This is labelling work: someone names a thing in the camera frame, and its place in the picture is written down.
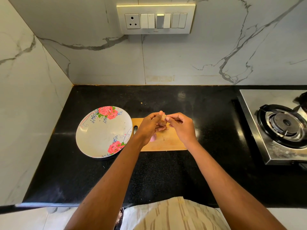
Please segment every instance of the white plate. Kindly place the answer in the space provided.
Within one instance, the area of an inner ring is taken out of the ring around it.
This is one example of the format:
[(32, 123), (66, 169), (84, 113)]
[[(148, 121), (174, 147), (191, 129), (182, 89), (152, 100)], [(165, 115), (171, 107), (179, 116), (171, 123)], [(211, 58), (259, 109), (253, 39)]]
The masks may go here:
[(76, 142), (84, 154), (109, 157), (118, 153), (131, 137), (132, 120), (116, 106), (100, 107), (84, 117), (76, 132)]

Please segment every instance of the black countertop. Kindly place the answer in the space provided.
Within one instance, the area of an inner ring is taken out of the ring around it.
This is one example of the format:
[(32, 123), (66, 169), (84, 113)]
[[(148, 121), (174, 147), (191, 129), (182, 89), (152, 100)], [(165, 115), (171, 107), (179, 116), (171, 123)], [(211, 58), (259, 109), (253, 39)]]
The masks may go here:
[[(83, 200), (115, 158), (84, 155), (77, 147), (75, 132), (90, 111), (112, 105), (126, 110), (131, 118), (159, 110), (184, 113), (193, 119), (201, 145), (266, 207), (306, 208), (307, 172), (298, 166), (264, 165), (237, 101), (241, 88), (307, 86), (74, 86), (22, 205), (76, 206)], [(175, 196), (218, 207), (188, 151), (140, 153), (124, 206)]]

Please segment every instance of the marble wall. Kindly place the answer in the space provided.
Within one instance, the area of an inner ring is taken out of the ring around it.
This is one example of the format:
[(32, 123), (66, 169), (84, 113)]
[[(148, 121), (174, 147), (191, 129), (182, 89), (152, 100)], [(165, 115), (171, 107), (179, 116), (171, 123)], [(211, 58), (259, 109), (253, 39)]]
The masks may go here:
[(0, 0), (0, 206), (21, 203), (72, 83)]
[[(10, 1), (74, 84), (307, 84), (307, 0)], [(166, 3), (191, 34), (121, 34), (116, 4)]]

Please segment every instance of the gas stove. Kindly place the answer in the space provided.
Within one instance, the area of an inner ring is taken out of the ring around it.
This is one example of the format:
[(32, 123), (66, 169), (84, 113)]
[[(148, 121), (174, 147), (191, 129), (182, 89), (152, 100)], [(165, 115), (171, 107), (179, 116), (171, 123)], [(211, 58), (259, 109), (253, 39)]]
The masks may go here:
[(241, 89), (238, 96), (266, 165), (307, 163), (306, 90)]

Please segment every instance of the cutting board handle hole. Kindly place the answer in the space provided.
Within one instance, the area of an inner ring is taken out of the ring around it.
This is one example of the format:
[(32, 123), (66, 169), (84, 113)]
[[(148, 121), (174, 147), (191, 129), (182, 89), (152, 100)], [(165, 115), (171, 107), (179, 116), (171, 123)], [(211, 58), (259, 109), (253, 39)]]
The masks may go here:
[(135, 126), (133, 127), (133, 135), (136, 133), (137, 130), (138, 130), (138, 126), (135, 125)]

